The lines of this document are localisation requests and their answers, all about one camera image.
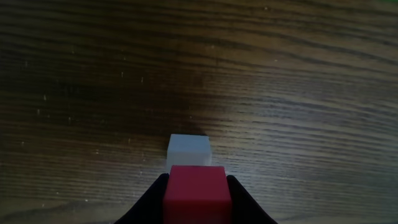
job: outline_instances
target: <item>cube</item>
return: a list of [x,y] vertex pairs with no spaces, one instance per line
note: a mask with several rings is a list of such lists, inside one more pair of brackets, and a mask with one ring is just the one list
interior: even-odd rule
[[208,136],[172,134],[167,149],[166,172],[172,165],[210,166],[211,147]]
[[163,198],[164,224],[230,224],[224,167],[172,166]]

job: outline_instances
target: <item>top face of white cube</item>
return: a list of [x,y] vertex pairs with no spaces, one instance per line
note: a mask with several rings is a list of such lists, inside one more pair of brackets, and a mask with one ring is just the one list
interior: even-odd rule
[[209,137],[190,134],[172,134],[167,151],[211,153]]

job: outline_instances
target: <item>red block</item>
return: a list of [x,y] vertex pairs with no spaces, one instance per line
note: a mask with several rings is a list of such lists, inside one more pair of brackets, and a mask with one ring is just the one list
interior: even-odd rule
[[163,199],[165,224],[230,224],[224,167],[172,166]]

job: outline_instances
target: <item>dark wood tabletop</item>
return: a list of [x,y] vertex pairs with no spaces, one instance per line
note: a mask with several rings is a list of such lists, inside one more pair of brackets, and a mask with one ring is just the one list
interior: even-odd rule
[[279,223],[397,223],[398,2],[0,1],[0,223],[113,223],[172,133]]

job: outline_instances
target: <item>white cube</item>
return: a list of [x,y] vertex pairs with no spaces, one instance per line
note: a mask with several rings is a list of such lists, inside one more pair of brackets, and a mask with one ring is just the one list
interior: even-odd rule
[[172,165],[210,166],[211,147],[208,136],[172,134],[167,148],[166,172]]

